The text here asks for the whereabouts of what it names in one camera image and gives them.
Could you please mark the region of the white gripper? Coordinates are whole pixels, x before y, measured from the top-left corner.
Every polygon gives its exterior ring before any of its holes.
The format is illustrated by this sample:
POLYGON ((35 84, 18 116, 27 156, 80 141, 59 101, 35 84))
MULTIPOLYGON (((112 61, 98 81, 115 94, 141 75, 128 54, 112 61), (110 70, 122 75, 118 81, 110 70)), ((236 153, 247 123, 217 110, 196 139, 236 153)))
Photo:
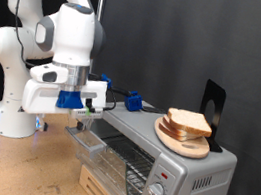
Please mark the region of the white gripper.
POLYGON ((101 118, 106 107, 107 82, 89 81, 79 91, 63 91, 60 85, 28 80, 24 88, 22 108, 26 113, 41 114, 40 131, 47 131, 43 114, 70 114, 77 122, 77 130, 91 129, 94 119, 101 118))

